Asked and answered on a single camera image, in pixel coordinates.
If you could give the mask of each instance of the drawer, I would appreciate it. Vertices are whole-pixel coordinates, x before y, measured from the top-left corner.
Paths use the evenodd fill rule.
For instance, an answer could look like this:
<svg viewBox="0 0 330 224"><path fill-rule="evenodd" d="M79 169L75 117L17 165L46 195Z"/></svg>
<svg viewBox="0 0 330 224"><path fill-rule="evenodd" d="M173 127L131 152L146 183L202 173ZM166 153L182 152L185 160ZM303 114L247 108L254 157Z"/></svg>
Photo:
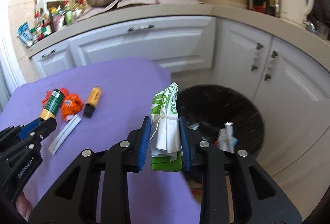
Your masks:
<svg viewBox="0 0 330 224"><path fill-rule="evenodd" d="M210 68L216 20L179 16L135 20L70 39L77 65L142 56L171 72Z"/></svg>

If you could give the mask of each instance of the cabinet handle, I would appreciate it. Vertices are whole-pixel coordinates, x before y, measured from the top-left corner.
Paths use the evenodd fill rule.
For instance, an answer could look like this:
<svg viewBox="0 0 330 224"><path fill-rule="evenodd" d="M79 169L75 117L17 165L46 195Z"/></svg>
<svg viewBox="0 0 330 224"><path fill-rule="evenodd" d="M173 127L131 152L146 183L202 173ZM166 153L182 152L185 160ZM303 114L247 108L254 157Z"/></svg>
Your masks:
<svg viewBox="0 0 330 224"><path fill-rule="evenodd" d="M258 42L257 43L257 47L255 48L255 56L253 57L253 63L252 63L252 66L251 66L251 71L256 71L258 70L258 60L259 60L259 55L260 55L260 50L263 49L263 45Z"/></svg>
<svg viewBox="0 0 330 224"><path fill-rule="evenodd" d="M128 33L134 32L134 31L143 31L143 30L149 30L151 28L154 28L155 25L148 25L147 27L140 27L140 28L134 28L131 27L127 30Z"/></svg>
<svg viewBox="0 0 330 224"><path fill-rule="evenodd" d="M272 78L272 76L271 76L270 74L266 74L264 80L265 80L265 81L268 81L268 80L270 80L271 78Z"/></svg>
<svg viewBox="0 0 330 224"><path fill-rule="evenodd" d="M272 78L271 71L273 70L273 67L274 67L275 58L278 57L278 52L273 51L272 54L270 55L270 57L271 57L271 59L269 60L269 63L268 63L264 81L269 81Z"/></svg>
<svg viewBox="0 0 330 224"><path fill-rule="evenodd" d="M49 57L49 56L51 56L51 55L54 54L54 53L55 53L55 49L52 50L50 53L48 53L48 54L46 54L46 55L42 55L41 58Z"/></svg>

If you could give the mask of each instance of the orange plastic bag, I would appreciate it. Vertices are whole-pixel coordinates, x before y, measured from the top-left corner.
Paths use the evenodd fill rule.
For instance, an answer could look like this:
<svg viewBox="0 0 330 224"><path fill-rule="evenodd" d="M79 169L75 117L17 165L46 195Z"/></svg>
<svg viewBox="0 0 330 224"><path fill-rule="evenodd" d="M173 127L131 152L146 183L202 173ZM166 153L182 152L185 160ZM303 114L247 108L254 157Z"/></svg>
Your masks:
<svg viewBox="0 0 330 224"><path fill-rule="evenodd" d="M64 100L65 100L66 97L69 95L69 91L68 91L68 89L62 87L62 88L60 89L60 91L64 94ZM41 101L42 107L45 106L45 104L47 103L47 101L48 101L49 97L51 96L51 94L52 94L52 91L48 91L48 92L46 93L46 97L45 97L45 99Z"/></svg>
<svg viewBox="0 0 330 224"><path fill-rule="evenodd" d="M76 113L82 110L84 103L77 94L68 95L62 104L61 112L65 121L71 120Z"/></svg>

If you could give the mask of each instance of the door frame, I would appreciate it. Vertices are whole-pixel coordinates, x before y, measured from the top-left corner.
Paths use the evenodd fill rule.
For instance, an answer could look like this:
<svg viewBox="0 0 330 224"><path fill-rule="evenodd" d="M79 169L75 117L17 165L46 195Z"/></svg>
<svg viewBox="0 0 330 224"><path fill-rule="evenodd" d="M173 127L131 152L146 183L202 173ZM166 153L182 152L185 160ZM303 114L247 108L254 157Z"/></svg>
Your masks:
<svg viewBox="0 0 330 224"><path fill-rule="evenodd" d="M9 29L9 0L0 0L0 63L10 94L26 83L13 47Z"/></svg>

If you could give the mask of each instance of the green and white paper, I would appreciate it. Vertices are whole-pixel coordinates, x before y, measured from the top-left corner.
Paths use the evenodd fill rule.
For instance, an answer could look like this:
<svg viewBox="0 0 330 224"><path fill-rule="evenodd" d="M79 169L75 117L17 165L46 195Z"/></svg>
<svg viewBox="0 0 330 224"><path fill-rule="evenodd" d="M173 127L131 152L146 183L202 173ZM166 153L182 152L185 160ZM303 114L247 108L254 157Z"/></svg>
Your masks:
<svg viewBox="0 0 330 224"><path fill-rule="evenodd" d="M178 85L156 93L151 105L151 169L181 171L181 141L176 109Z"/></svg>

